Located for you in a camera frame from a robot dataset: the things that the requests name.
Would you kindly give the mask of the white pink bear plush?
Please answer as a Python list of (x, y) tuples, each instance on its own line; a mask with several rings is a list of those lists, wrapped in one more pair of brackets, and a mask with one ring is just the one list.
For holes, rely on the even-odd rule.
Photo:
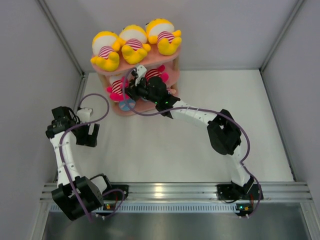
[(123, 83), (125, 81), (125, 77), (122, 76), (111, 76), (109, 78), (110, 86), (106, 87), (106, 92), (109, 94), (109, 98), (114, 102), (121, 102), (124, 99), (128, 100), (129, 96), (127, 94), (123, 94)]
[(152, 77), (160, 77), (162, 81), (165, 83), (169, 79), (169, 75), (167, 72), (165, 72), (166, 67), (162, 64), (158, 67), (150, 68), (147, 70), (145, 74), (145, 78), (147, 81), (149, 81)]

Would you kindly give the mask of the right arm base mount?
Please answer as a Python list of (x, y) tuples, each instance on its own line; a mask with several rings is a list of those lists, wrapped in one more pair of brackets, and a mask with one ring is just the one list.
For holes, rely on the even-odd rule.
[(217, 196), (220, 201), (242, 201), (242, 200), (263, 200), (263, 193), (260, 191), (257, 184), (251, 187), (241, 187), (236, 184), (218, 184), (216, 186)]

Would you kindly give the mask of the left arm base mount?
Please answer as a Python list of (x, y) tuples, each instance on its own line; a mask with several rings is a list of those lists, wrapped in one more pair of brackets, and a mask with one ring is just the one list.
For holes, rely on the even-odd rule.
[(129, 194), (128, 184), (113, 184), (110, 188), (107, 188), (102, 192), (102, 197), (106, 201), (126, 199)]

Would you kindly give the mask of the pink three-tier shelf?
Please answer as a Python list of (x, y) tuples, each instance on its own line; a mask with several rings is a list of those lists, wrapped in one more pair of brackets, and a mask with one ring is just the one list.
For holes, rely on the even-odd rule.
[[(168, 74), (168, 80), (165, 83), (168, 88), (172, 91), (173, 95), (178, 97), (178, 80), (180, 78), (180, 68), (179, 68), (179, 57), (181, 52), (181, 46), (177, 49), (177, 52), (171, 56), (164, 56), (158, 52), (158, 49), (155, 45), (151, 46), (151, 50), (148, 55), (139, 63), (145, 66), (147, 69), (153, 69), (155, 67), (164, 65), (165, 70), (164, 72)], [(94, 70), (98, 73), (100, 81), (103, 85), (103, 88), (110, 87), (112, 85), (111, 80), (120, 80), (122, 76), (124, 76), (130, 69), (132, 69), (135, 65), (128, 64), (121, 52), (119, 53), (120, 56), (120, 63), (119, 67), (116, 71), (108, 72), (96, 64), (91, 63)], [(118, 102), (111, 100), (111, 106), (114, 113), (119, 116), (132, 116), (135, 113), (132, 111), (123, 111)], [(141, 98), (136, 101), (134, 106), (134, 110), (138, 112), (147, 112), (155, 109), (155, 104), (150, 101), (144, 101)]]

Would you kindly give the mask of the yellow frog plush toy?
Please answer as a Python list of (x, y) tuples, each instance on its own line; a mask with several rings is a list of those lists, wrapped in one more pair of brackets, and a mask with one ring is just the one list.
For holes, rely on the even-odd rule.
[(145, 25), (147, 40), (156, 45), (158, 52), (164, 56), (173, 55), (182, 43), (182, 32), (165, 18), (156, 18)]

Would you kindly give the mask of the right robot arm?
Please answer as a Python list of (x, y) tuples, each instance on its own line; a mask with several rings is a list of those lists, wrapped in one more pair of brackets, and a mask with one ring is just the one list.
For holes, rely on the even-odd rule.
[(234, 121), (229, 111), (223, 109), (215, 112), (191, 106), (170, 94), (160, 77), (149, 80), (133, 77), (125, 80), (123, 90), (133, 100), (144, 98), (154, 103), (158, 115), (205, 128), (211, 147), (218, 154), (226, 156), (235, 196), (244, 199), (251, 194), (254, 178), (243, 165), (250, 146), (242, 145), (243, 129)]

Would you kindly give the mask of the boy doll plush in shelf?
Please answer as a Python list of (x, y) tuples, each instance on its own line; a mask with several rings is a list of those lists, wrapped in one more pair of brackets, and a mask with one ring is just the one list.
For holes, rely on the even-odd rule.
[(127, 99), (126, 101), (120, 101), (118, 107), (123, 112), (131, 111), (136, 106), (136, 102), (132, 99)]

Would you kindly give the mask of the boy doll plush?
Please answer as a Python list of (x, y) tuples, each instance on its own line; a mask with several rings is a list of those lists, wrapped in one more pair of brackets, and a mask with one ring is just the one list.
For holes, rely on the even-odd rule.
[(131, 111), (136, 106), (136, 102), (132, 99), (127, 99), (126, 101), (120, 101), (118, 107), (123, 112)]
[(168, 88), (167, 88), (167, 92), (168, 92), (170, 95), (175, 95), (177, 91), (176, 91), (174, 88), (168, 87)]

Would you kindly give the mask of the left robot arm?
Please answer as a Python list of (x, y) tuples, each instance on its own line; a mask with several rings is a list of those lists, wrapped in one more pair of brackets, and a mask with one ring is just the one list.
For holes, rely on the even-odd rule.
[(57, 164), (57, 188), (51, 192), (53, 201), (74, 221), (103, 205), (113, 194), (108, 177), (101, 173), (92, 178), (82, 174), (77, 163), (79, 147), (97, 146), (99, 124), (91, 124), (93, 109), (66, 106), (52, 109), (53, 120), (45, 132), (53, 146)]

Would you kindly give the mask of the aluminium front rail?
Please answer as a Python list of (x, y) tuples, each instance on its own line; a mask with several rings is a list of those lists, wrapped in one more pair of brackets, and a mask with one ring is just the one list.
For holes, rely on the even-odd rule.
[[(128, 183), (128, 201), (218, 201), (216, 182)], [(310, 202), (304, 182), (262, 182), (262, 194), (270, 202)]]

